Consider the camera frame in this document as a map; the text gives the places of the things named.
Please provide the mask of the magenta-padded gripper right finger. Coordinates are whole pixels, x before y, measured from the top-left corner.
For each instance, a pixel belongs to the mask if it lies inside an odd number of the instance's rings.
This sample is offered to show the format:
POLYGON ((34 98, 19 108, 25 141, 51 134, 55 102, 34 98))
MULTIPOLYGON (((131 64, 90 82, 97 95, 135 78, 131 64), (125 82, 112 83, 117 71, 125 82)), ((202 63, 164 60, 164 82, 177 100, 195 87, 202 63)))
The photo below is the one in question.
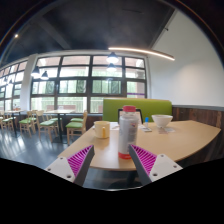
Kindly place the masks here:
POLYGON ((182 169, 165 154, 155 155, 133 144, 129 146, 129 154, 143 186, 182 169))

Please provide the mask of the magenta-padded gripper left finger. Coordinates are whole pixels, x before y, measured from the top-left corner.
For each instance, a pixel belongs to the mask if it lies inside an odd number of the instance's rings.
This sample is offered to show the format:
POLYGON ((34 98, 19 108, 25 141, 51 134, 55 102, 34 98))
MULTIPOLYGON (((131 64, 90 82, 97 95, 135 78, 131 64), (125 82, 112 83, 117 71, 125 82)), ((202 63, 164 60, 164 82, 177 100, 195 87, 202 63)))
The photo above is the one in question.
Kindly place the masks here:
POLYGON ((46 168, 46 171, 75 183, 76 185, 82 186, 94 155, 94 146, 90 145, 72 154, 68 158, 57 158, 46 168))

